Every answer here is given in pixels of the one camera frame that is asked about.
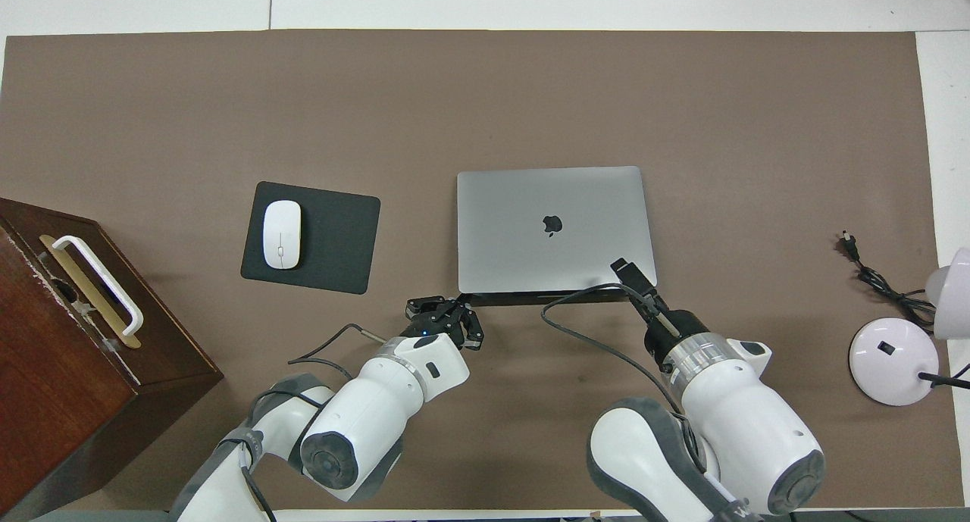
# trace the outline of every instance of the white lamp shade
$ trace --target white lamp shade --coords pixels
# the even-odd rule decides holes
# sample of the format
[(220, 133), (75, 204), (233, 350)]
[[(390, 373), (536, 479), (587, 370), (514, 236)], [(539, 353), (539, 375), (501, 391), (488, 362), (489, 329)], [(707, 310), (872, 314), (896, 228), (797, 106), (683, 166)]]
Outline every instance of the white lamp shade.
[(970, 247), (961, 247), (949, 267), (931, 274), (926, 298), (936, 307), (937, 339), (970, 339)]
[(902, 407), (924, 398), (940, 360), (922, 329), (905, 319), (884, 317), (859, 329), (849, 350), (849, 369), (863, 393), (884, 405)]

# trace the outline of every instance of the laptop lid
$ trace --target laptop lid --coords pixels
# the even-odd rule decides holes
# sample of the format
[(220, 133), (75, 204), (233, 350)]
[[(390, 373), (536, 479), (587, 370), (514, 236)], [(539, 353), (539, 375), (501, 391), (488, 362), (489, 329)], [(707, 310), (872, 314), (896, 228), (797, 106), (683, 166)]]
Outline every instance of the laptop lid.
[(657, 283), (640, 168), (458, 174), (458, 290), (550, 293), (615, 283), (610, 264)]

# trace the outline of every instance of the brown desk mat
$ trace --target brown desk mat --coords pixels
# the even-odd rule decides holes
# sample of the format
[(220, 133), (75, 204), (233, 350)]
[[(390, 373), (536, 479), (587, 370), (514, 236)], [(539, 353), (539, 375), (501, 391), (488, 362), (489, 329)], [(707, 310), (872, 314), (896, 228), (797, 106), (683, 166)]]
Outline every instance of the brown desk mat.
[[(896, 312), (834, 250), (851, 229), (901, 288), (935, 268), (912, 34), (29, 36), (9, 39), (0, 100), (0, 194), (98, 219), (226, 374), (77, 507), (169, 507), (263, 388), (295, 370), (340, 383), (287, 359), (348, 320), (392, 335), (406, 299), (455, 294), (461, 170), (628, 164), (666, 300), (773, 348), (763, 378), (828, 458), (811, 507), (962, 505), (950, 392), (888, 408), (853, 385), (853, 334)], [(260, 180), (381, 198), (366, 295), (239, 277)], [(553, 315), (648, 360), (625, 304)], [(355, 507), (621, 507), (587, 477), (586, 435), (652, 387), (536, 307), (480, 317), (471, 379), (413, 418)], [(329, 356), (357, 369), (373, 350), (351, 336)], [(280, 460), (256, 477), (276, 508), (345, 507)]]

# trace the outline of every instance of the robotic arm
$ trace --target robotic arm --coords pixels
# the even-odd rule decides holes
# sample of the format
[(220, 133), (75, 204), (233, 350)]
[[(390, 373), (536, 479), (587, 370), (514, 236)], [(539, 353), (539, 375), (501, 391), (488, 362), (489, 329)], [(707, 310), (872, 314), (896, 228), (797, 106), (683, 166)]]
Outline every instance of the robotic arm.
[(249, 417), (185, 486), (169, 518), (273, 520), (250, 477), (266, 453), (339, 500), (373, 497), (401, 456), (408, 419), (468, 379), (458, 349), (466, 342), (479, 349), (483, 338), (475, 313), (454, 299), (409, 301), (406, 315), (411, 321), (402, 335), (384, 343), (336, 394), (312, 374), (298, 374), (257, 397)]
[(759, 342), (710, 332), (672, 311), (632, 263), (612, 265), (647, 323), (645, 345), (674, 397), (624, 399), (600, 415), (587, 447), (596, 486), (651, 522), (758, 520), (807, 502), (825, 475), (808, 427), (759, 377), (771, 357)]

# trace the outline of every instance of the brown wooden drawer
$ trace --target brown wooden drawer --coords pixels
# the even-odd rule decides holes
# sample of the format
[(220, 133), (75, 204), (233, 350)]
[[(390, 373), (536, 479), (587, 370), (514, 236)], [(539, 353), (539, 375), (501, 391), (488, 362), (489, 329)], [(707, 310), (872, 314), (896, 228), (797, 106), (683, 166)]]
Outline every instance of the brown wooden drawer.
[[(41, 236), (86, 242), (141, 309), (139, 347), (121, 342), (102, 315), (111, 311), (90, 311), (91, 298)], [(73, 247), (64, 252), (90, 281), (88, 293), (127, 319), (87, 260)], [(0, 198), (4, 522), (103, 486), (221, 377), (96, 222)]]

